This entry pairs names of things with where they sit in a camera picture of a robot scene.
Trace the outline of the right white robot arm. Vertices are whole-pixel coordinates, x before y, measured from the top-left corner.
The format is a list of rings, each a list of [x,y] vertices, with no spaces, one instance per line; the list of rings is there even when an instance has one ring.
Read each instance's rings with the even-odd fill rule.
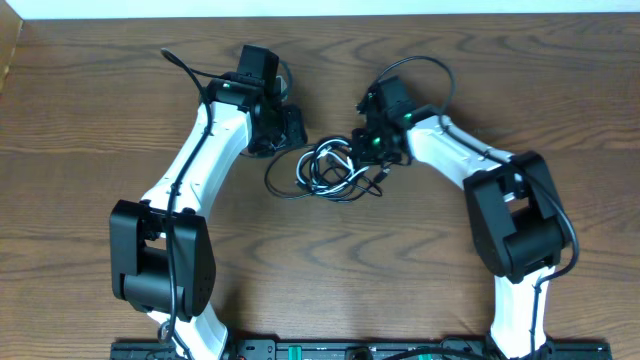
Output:
[[[575,228],[543,157],[493,148],[432,107],[399,117],[370,111],[352,137],[362,164],[408,156],[463,191],[474,247],[495,280],[491,342],[503,359],[542,358],[549,283],[579,257]]]

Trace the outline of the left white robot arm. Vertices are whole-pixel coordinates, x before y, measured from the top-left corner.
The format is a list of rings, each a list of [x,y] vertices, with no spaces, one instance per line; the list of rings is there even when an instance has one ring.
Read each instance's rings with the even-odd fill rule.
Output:
[[[183,359],[220,359],[229,339],[210,298],[216,263],[207,221],[236,158],[269,157],[306,141],[290,75],[231,72],[202,91],[194,127],[162,178],[109,218],[112,291],[159,325],[160,347]]]

